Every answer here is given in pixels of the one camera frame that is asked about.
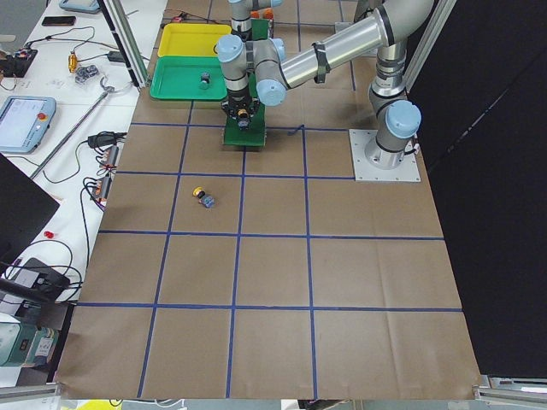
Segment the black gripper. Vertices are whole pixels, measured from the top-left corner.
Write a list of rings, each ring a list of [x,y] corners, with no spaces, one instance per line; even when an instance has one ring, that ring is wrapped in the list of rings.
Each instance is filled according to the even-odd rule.
[[[230,96],[228,96],[221,102],[221,109],[226,114],[226,116],[232,120],[236,120],[237,112],[241,108],[245,108],[249,112],[252,119],[260,108],[260,102],[257,98],[254,97],[243,97],[240,99],[236,99]]]

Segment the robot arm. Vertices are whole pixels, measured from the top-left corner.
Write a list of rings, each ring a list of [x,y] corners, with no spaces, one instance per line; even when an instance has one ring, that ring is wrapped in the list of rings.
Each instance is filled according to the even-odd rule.
[[[248,34],[251,31],[250,14],[266,8],[279,7],[283,0],[229,0],[233,33]]]
[[[372,102],[383,104],[405,93],[403,78],[406,43],[431,13],[431,1],[377,1],[366,16],[332,36],[317,41],[286,58],[278,38],[256,38],[251,12],[272,1],[232,1],[231,33],[217,44],[227,96],[221,103],[226,114],[223,143],[262,147],[265,144],[265,107],[279,106],[289,90],[313,80],[322,84],[336,67],[376,50],[376,74],[370,85]]]

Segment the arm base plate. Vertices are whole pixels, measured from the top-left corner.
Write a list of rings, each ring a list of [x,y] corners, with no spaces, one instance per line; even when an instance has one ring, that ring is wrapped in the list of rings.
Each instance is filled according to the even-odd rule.
[[[403,151],[390,153],[377,145],[376,130],[349,129],[355,181],[419,183],[418,163],[408,142]]]

